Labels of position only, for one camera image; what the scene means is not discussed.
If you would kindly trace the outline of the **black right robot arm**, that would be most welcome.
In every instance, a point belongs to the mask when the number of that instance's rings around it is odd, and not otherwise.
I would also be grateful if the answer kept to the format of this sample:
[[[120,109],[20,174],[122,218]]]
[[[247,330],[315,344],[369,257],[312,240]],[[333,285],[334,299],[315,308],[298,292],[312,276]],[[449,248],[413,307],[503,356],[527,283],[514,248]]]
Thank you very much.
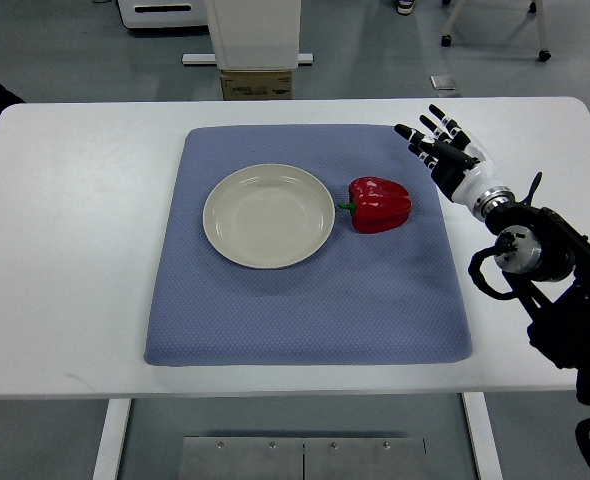
[[[590,405],[590,243],[554,210],[494,187],[474,212],[496,237],[468,273],[500,301],[516,299],[531,319],[529,343],[559,369],[577,372],[576,397]]]

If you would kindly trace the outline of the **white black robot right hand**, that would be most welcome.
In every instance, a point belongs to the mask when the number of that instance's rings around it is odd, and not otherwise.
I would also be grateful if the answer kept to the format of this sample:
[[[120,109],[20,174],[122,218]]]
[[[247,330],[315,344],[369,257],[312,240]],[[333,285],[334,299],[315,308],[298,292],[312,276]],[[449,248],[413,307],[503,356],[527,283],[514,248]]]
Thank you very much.
[[[429,169],[441,193],[481,222],[494,208],[514,202],[514,193],[496,178],[495,165],[477,139],[438,106],[431,104],[429,112],[419,117],[427,132],[405,124],[394,130]]]

